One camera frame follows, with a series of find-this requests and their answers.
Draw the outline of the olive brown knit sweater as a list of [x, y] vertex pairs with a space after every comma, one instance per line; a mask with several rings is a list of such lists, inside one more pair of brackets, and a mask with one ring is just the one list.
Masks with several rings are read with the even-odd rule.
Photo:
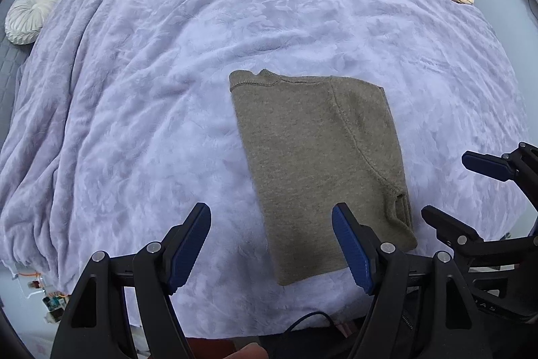
[[234, 71], [230, 91], [280, 285], [343, 269], [331, 211], [403, 251], [417, 246], [382, 87], [351, 77]]

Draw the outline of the clutter on floor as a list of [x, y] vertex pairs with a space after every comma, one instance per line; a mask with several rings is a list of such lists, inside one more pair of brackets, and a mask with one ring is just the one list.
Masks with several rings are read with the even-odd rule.
[[16, 267], [14, 279], [18, 282], [24, 298], [36, 298], [43, 304], [47, 323], [57, 324], [61, 321], [70, 300], [68, 294], [57, 291], [43, 274], [29, 267]]

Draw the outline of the person's dark trousers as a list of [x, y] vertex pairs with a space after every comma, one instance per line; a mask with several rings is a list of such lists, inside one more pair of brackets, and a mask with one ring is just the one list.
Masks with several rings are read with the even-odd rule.
[[359, 317], [346, 323], [329, 323], [265, 335], [257, 338], [188, 338], [195, 358], [348, 358], [366, 321]]

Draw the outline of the lavender plush bed blanket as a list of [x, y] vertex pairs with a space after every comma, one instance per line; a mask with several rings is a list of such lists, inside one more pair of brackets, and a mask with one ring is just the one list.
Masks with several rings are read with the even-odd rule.
[[282, 332], [369, 299], [348, 270], [276, 282], [229, 76], [347, 76], [382, 87], [418, 250], [433, 205], [486, 240], [527, 201], [466, 170], [527, 134], [511, 63], [481, 11], [451, 0], [59, 0], [24, 65], [1, 151], [1, 260], [71, 292], [94, 251], [138, 251], [199, 201], [210, 234], [172, 299], [190, 337]]

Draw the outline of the round white pleated cushion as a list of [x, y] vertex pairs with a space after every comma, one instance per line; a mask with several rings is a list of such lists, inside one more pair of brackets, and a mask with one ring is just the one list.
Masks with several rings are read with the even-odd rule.
[[5, 16], [5, 35], [14, 45], [33, 44], [59, 0], [14, 0]]

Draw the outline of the grey quilted headboard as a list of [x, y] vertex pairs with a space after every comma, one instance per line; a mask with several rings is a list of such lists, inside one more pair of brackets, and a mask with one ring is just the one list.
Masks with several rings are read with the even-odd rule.
[[1, 138], [8, 133], [22, 66], [59, 0], [1, 1]]

